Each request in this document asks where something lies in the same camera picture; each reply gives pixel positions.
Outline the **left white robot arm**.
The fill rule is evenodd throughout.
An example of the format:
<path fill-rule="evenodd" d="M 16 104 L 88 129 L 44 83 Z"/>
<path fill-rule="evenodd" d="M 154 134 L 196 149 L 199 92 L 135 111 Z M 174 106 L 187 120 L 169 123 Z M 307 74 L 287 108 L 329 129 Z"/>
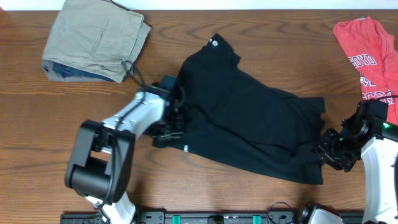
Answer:
<path fill-rule="evenodd" d="M 134 145 L 148 134 L 156 140 L 183 134 L 182 87 L 144 86 L 121 111 L 100 122 L 84 121 L 65 172 L 65 185 L 89 201 L 95 213 L 61 216 L 61 223 L 135 223 L 129 199 Z"/>

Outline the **black polo shirt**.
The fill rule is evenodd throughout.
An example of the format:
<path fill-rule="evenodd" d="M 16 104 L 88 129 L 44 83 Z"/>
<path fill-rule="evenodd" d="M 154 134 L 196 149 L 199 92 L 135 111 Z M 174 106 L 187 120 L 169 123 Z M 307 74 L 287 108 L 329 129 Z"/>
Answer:
<path fill-rule="evenodd" d="M 325 102 L 271 88 L 240 70 L 240 56 L 219 34 L 182 64 L 182 137 L 153 141 L 249 172 L 321 185 L 313 150 L 324 127 Z"/>

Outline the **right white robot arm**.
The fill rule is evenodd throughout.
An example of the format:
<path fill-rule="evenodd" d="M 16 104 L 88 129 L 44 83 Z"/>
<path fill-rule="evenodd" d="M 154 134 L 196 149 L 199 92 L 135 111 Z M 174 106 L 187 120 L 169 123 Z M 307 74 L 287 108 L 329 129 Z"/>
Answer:
<path fill-rule="evenodd" d="M 387 121 L 385 98 L 360 101 L 340 132 L 328 129 L 314 151 L 323 163 L 349 172 L 357 161 L 365 171 L 366 206 L 362 212 L 339 213 L 309 202 L 296 223 L 397 223 L 397 125 Z"/>

